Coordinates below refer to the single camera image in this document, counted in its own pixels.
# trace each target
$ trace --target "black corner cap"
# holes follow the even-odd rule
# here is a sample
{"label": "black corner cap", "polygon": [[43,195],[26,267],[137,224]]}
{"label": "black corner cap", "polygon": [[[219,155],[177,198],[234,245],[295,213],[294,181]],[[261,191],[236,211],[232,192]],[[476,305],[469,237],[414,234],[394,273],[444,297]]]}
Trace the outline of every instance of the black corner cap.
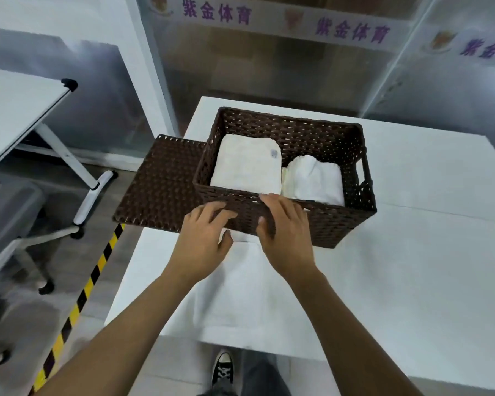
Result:
{"label": "black corner cap", "polygon": [[77,89],[77,87],[79,87],[77,82],[74,81],[73,79],[61,79],[60,82],[64,84],[64,87],[67,87],[72,92],[74,92],[75,89]]}

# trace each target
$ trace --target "white folding table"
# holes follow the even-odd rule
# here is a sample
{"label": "white folding table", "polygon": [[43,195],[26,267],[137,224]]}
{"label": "white folding table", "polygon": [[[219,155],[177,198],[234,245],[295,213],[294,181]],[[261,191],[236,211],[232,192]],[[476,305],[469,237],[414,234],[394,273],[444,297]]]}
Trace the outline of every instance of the white folding table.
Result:
{"label": "white folding table", "polygon": [[0,161],[32,130],[37,132],[90,189],[73,219],[80,226],[116,172],[108,170],[95,179],[44,123],[76,88],[77,83],[70,79],[58,81],[0,70]]}
{"label": "white folding table", "polygon": [[[495,150],[488,140],[208,97],[185,137],[206,141],[221,106],[363,126],[378,212],[335,249],[315,247],[318,267],[407,375],[495,389]],[[143,230],[106,324],[161,274],[177,237]],[[325,360],[287,284],[262,266],[261,325],[195,327],[193,289],[161,334]]]}

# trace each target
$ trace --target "glass wall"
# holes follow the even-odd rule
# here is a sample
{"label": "glass wall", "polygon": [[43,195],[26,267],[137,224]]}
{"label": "glass wall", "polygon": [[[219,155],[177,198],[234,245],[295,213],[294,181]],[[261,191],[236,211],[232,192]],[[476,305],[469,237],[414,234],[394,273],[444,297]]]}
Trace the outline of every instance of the glass wall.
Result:
{"label": "glass wall", "polygon": [[365,118],[482,134],[495,147],[495,0],[438,0]]}
{"label": "glass wall", "polygon": [[144,157],[152,145],[117,46],[0,29],[0,69],[78,82],[45,120],[66,146]]}
{"label": "glass wall", "polygon": [[356,116],[425,0],[139,0],[180,132],[202,95]]}

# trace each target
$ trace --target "basket lid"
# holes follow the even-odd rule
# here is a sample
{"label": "basket lid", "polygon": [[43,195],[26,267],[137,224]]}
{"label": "basket lid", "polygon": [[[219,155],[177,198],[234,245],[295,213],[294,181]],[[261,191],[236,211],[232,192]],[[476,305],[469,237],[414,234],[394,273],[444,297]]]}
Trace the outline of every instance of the basket lid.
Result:
{"label": "basket lid", "polygon": [[179,232],[185,214],[202,204],[192,184],[204,142],[160,135],[136,172],[113,220]]}

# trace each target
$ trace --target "left hand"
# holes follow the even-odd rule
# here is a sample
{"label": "left hand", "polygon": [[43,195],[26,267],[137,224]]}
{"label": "left hand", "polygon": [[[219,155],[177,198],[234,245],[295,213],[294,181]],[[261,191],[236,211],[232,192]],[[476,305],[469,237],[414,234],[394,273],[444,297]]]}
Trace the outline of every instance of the left hand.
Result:
{"label": "left hand", "polygon": [[169,266],[182,276],[197,283],[209,276],[233,245],[231,232],[220,240],[222,228],[238,213],[222,210],[211,222],[213,213],[225,207],[225,202],[210,202],[185,215],[183,226],[169,260]]}

